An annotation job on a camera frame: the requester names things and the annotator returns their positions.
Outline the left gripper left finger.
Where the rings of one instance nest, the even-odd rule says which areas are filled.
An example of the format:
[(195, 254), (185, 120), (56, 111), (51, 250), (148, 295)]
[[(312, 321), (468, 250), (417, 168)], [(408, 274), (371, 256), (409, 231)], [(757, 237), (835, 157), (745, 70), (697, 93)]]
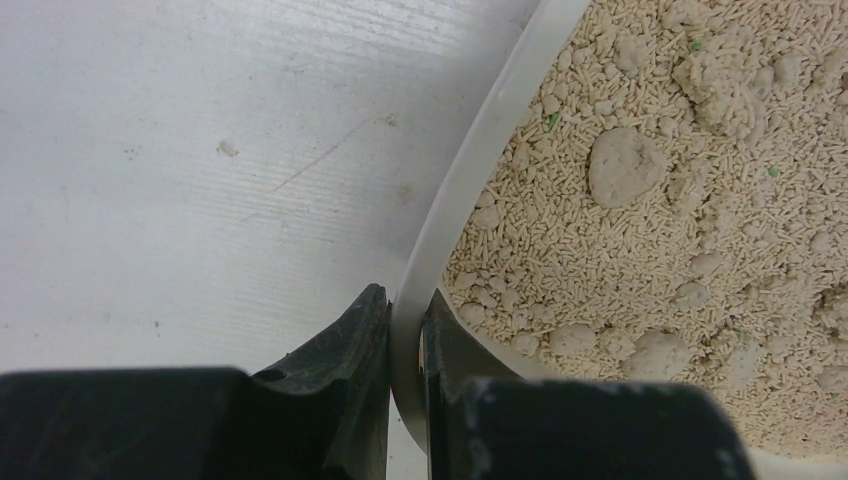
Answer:
[(390, 313), (385, 288), (370, 284), (337, 320), (253, 375), (264, 389), (264, 477), (385, 478)]

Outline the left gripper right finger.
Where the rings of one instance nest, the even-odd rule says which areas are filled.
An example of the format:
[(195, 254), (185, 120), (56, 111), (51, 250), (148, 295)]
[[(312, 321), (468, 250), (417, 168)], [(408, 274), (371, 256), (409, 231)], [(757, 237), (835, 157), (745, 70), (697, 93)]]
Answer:
[(508, 479), (519, 470), (521, 383), (453, 313), (437, 290), (421, 335), (427, 455), (432, 479)]

